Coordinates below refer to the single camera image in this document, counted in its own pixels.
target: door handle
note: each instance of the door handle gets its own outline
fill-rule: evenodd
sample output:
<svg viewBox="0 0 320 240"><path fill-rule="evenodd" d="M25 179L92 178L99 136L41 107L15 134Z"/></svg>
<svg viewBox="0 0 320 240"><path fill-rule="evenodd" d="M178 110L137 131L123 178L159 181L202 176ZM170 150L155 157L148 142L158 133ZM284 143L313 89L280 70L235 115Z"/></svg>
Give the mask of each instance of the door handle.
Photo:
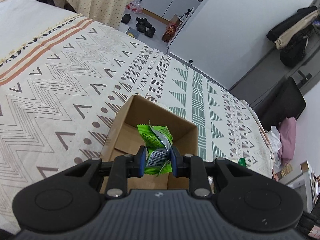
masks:
<svg viewBox="0 0 320 240"><path fill-rule="evenodd" d="M300 89L305 83L310 80L310 78L312 78L312 75L308 73L307 76L305 76L300 70L298 70L298 73L300 74L300 76L302 76L302 79L297 84L297 87Z"/></svg>

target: orange stripe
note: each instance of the orange stripe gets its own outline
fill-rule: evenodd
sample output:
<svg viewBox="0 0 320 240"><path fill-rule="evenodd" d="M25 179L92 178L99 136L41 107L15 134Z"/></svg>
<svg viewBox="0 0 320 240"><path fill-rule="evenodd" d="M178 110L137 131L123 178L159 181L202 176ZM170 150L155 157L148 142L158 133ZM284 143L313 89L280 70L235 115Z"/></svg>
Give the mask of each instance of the orange stripe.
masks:
<svg viewBox="0 0 320 240"><path fill-rule="evenodd" d="M20 59L16 64L14 64L10 69L8 69L7 71L5 71L4 73L2 73L0 75L0 78L4 77L7 73L9 73L11 70L13 70L14 68L16 68L19 64L21 64L24 60L26 60L28 57L30 57L34 52L37 51L37 49L39 49L42 45L46 44L47 42L51 41L52 39L55 39L59 36L61 36L62 34L66 33L69 30L72 30L76 27L78 27L81 23L83 23L86 20L90 20L90 19L84 19L80 22L78 22L76 25L72 26L71 28L68 28L66 30L63 30L61 33L56 34L55 36L51 37L50 39L43 41L42 43L40 43L39 45L35 46L25 57L23 57L22 59Z"/></svg>
<svg viewBox="0 0 320 240"><path fill-rule="evenodd" d="M91 20L89 22L87 22L81 29L77 29L77 30L74 30L73 32L69 33L68 35L64 36L62 39L50 44L47 48L48 49L51 49L53 46L63 42L64 40L66 40L67 38L69 38L70 36L72 36L73 34L77 33L79 30L83 30L84 28L86 28L89 24L91 24L92 22L94 22L94 20Z"/></svg>
<svg viewBox="0 0 320 240"><path fill-rule="evenodd" d="M34 63L39 57L41 57L42 54L44 54L44 52L49 51L50 48L52 48L53 46L61 43L62 41L64 41L65 39L69 38L70 36L72 36L73 34L78 33L79 31L83 30L84 28L86 28L89 24L91 24L92 22L94 22L94 20L91 20L90 22L87 22L83 27L81 27L80 29L74 30L73 32L69 33L68 35L66 35L65 37L63 37L62 39L60 39L59 41L51 44L48 46L48 48L44 48L43 50L41 50L40 52L38 52L38 54L36 54L28 63L26 63L25 65L23 65L23 67L21 67L17 72L15 72L12 76L8 77L6 80L4 80L3 82L0 82L0 86L7 84L9 81L11 81L13 78L15 78L17 75L19 75L21 72L23 72L27 67L29 67L32 63Z"/></svg>
<svg viewBox="0 0 320 240"><path fill-rule="evenodd" d="M29 67L32 63L34 63L42 54L44 54L46 51L49 51L47 48L44 48L41 50L35 57L33 57L27 64L25 64L22 68L17 70L12 76L8 77L6 80L0 83L1 85L7 84L9 81L14 79L16 76L18 76L22 71L24 71L27 67Z"/></svg>
<svg viewBox="0 0 320 240"><path fill-rule="evenodd" d="M78 22L78 23L77 23L76 25L74 25L73 27L71 27L71 28L69 28L69 29L66 29L66 30L63 30L62 32L60 32L60 33L58 33L57 35L55 35L55 36L51 37L50 39L48 39L48 40L45 40L45 41L41 42L41 44L42 44L42 45L44 45L44 44L48 43L49 41L54 40L55 38L57 38L57 37L59 37L59 36L61 36L61 35L65 34L67 31L70 31L70 30L72 30L72 29L74 29L74 28L76 28L76 27L80 26L83 22L88 21L88 20L90 20L90 19L89 19L89 18L87 18L87 19L81 20L80 22Z"/></svg>

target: white wall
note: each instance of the white wall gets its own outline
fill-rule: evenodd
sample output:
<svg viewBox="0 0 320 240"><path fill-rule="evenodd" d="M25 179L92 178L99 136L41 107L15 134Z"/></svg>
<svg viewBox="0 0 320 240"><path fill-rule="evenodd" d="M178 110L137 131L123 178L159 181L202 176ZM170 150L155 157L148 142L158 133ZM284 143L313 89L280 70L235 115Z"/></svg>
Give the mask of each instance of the white wall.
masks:
<svg viewBox="0 0 320 240"><path fill-rule="evenodd" d="M313 0L204 0L169 52L229 89L272 47L268 31Z"/></svg>
<svg viewBox="0 0 320 240"><path fill-rule="evenodd" d="M307 107L297 120L296 147L292 163L298 165L305 160L310 162L316 175L320 174L320 82L304 99Z"/></svg>

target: plastic bag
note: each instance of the plastic bag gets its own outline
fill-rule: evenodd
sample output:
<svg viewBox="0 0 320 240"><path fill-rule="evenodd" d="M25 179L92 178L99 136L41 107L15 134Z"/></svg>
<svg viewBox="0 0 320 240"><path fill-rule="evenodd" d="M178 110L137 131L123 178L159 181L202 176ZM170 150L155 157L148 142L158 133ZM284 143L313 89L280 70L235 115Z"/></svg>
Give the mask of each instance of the plastic bag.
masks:
<svg viewBox="0 0 320 240"><path fill-rule="evenodd" d="M280 141L280 133L275 126L271 126L271 130L267 133L268 139L271 144L272 151L274 153L274 162L273 162L273 169L275 172L281 170L281 159L278 156L278 150L282 147Z"/></svg>
<svg viewBox="0 0 320 240"><path fill-rule="evenodd" d="M134 0L127 5L127 9L134 13L142 13L143 7L140 0Z"/></svg>

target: pink cushion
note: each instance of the pink cushion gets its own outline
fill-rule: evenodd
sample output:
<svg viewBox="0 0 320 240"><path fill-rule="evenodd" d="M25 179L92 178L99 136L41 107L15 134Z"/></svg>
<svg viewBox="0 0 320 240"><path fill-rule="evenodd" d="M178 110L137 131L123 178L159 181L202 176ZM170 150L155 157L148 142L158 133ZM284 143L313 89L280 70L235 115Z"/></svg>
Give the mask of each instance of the pink cushion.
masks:
<svg viewBox="0 0 320 240"><path fill-rule="evenodd" d="M281 164L287 164L293 159L296 145L296 119L294 117L284 119L278 130L282 144L278 156L281 158Z"/></svg>

